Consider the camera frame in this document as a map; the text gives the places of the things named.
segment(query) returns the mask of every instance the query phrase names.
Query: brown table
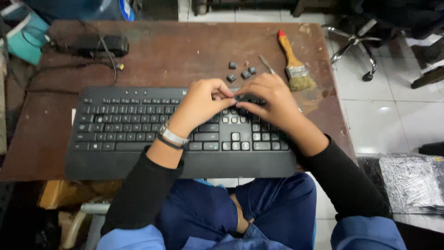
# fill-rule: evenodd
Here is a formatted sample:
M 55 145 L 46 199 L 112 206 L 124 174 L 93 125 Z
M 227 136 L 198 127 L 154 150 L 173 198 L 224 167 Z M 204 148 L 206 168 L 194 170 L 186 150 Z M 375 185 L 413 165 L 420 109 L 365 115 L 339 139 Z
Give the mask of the brown table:
M 261 53 L 284 79 L 285 57 L 276 34 L 283 29 L 292 42 L 297 58 L 305 63 L 317 88 L 295 92 L 304 114 L 329 134 L 352 158 L 354 152 L 344 124 L 332 68 L 318 24 L 216 24 L 177 22 L 115 22 L 94 25 L 106 34 L 128 37 L 130 52 L 117 61 L 125 68 L 119 72 L 117 86 L 187 87 L 202 78 L 222 78 L 235 73 L 238 79 L 230 87 L 240 87 L 245 61 L 267 72 L 260 62 Z M 58 41 L 69 44 L 78 34 L 94 32 L 77 21 L 56 21 L 49 31 Z M 81 58 L 45 52 L 40 67 L 83 61 Z M 228 62 L 238 63 L 236 70 Z M 37 76 L 31 89 L 80 91 L 86 86 L 107 86 L 114 77 L 107 66 L 91 65 L 82 69 L 48 71 Z M 77 96 L 54 93 L 29 93 L 17 124 L 0 181 L 64 179 L 64 158 L 71 130 L 71 109 Z

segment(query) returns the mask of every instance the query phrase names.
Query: watch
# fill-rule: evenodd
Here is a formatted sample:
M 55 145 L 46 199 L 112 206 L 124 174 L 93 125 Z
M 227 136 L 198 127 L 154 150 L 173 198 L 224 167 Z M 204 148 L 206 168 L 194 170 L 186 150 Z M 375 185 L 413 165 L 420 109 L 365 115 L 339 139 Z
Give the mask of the watch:
M 169 129 L 168 129 L 168 121 L 164 122 L 162 124 L 162 126 L 160 127 L 159 130 L 159 134 L 174 143 L 180 144 L 180 145 L 185 145 L 187 144 L 190 140 L 188 138 L 182 138 L 180 136 L 177 136 L 175 134 L 173 134 Z

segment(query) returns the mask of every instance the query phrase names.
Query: space bar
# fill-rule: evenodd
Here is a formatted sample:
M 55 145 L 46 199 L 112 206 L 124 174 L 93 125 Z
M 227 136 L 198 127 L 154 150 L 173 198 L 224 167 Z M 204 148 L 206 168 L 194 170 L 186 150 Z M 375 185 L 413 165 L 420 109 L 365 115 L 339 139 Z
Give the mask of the space bar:
M 115 145 L 116 151 L 142 151 L 146 145 L 151 145 L 152 142 L 118 142 Z

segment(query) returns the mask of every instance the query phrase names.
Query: wooden brush handle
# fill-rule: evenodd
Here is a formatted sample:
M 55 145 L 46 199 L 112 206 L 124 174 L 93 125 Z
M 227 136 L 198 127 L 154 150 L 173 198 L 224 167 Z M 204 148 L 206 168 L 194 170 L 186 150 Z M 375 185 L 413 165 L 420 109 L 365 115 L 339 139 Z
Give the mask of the wooden brush handle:
M 303 64 L 301 63 L 301 61 L 296 59 L 293 54 L 293 50 L 291 49 L 291 44 L 288 40 L 287 35 L 281 29 L 277 33 L 277 39 L 279 40 L 279 43 L 281 44 L 281 47 L 285 52 L 285 56 L 287 57 L 287 68 L 302 66 Z

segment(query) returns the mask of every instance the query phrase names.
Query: keyboard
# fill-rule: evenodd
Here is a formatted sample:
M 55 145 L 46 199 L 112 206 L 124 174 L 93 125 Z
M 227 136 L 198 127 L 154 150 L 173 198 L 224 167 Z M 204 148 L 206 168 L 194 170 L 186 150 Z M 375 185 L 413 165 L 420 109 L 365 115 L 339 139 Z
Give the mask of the keyboard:
M 124 179 L 187 89 L 87 87 L 68 143 L 71 180 Z M 196 128 L 181 178 L 288 177 L 296 170 L 286 135 L 244 109 L 225 109 Z

